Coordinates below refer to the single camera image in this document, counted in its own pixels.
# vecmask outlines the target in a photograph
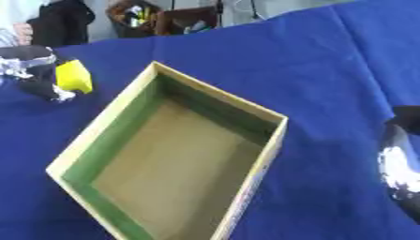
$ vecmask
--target box bottom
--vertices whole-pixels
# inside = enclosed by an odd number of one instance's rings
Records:
[[[92,186],[157,240],[210,239],[262,149],[166,98]]]

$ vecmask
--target white floor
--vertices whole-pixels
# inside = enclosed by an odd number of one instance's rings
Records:
[[[105,15],[105,9],[118,0],[85,0],[86,4],[97,14],[97,19],[90,25],[91,41],[116,38],[110,21]],[[170,9],[172,0],[148,0],[163,9]],[[289,11],[304,8],[315,8],[352,0],[255,0],[258,12],[264,18],[271,18]],[[216,0],[175,0],[176,8],[195,8],[209,6]],[[224,26],[233,26],[253,22],[250,0],[224,0]]]

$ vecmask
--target basket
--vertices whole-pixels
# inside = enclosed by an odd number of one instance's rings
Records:
[[[198,21],[204,21],[211,28],[218,26],[218,13],[215,7],[196,7],[161,11],[157,15],[155,35],[180,35],[184,29]]]
[[[120,38],[144,38],[155,34],[156,18],[151,18],[151,21],[144,22],[136,28],[129,26],[123,21],[126,10],[136,5],[142,8],[150,8],[152,15],[161,11],[160,7],[143,0],[124,0],[109,7],[107,15]]]

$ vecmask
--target wicker basket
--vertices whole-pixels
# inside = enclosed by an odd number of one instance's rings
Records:
[[[109,7],[107,15],[120,38],[144,38],[155,34],[156,18],[151,18],[151,21],[144,22],[136,28],[123,21],[126,10],[136,5],[150,8],[152,15],[161,11],[160,7],[143,0],[123,0]]]

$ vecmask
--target metal stand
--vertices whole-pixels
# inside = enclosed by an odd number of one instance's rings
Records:
[[[251,1],[251,6],[252,6],[252,18],[255,20],[263,20],[264,17],[257,11],[257,7],[255,6],[255,0],[250,0],[250,1]]]
[[[218,27],[223,27],[223,11],[224,11],[223,0],[217,0],[216,11],[217,11]]]

